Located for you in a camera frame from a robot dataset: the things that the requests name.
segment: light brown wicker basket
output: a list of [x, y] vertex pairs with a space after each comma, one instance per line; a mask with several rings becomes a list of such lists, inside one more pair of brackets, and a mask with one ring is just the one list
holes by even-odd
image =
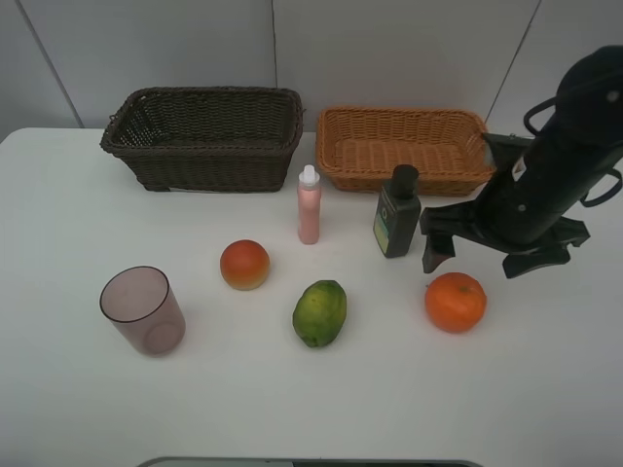
[[318, 121], [316, 161], [340, 190], [378, 191], [409, 163], [420, 172], [420, 195], [462, 197], [492, 176], [485, 131], [462, 110], [330, 107]]

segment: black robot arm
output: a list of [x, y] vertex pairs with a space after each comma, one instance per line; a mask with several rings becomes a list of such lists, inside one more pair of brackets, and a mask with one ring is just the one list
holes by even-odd
[[[531, 117], [551, 106], [554, 115], [536, 130]], [[568, 246], [590, 235], [584, 223], [563, 214], [577, 201], [601, 204], [623, 186], [614, 169], [623, 157], [623, 47], [604, 47], [578, 61], [556, 96], [531, 109], [525, 124], [534, 139], [483, 135], [496, 172], [476, 199], [424, 210], [424, 272], [455, 256], [453, 235], [507, 253], [502, 265], [509, 278], [570, 260]], [[617, 184], [588, 200], [607, 174]]]

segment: clear plastic cup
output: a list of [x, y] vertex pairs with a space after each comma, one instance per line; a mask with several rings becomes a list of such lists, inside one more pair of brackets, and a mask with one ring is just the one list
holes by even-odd
[[114, 276], [101, 292], [99, 307], [110, 322], [146, 355], [163, 355], [184, 337], [186, 321], [165, 274], [139, 266]]

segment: wicker basket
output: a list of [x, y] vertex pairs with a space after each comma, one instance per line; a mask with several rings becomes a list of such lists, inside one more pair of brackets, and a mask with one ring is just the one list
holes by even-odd
[[393, 169], [420, 172], [420, 195], [461, 197], [487, 182], [482, 120], [438, 109], [332, 107], [320, 114], [318, 166], [340, 190], [378, 191]]
[[302, 114], [293, 90], [150, 88], [111, 118], [101, 147], [150, 191], [276, 192]]

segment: dark green bottle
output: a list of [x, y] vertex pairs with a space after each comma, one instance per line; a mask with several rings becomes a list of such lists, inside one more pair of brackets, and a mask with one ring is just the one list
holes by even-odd
[[420, 219], [417, 196], [420, 173], [412, 165], [397, 165], [391, 180], [383, 182], [379, 195], [374, 235], [386, 258], [405, 256]]

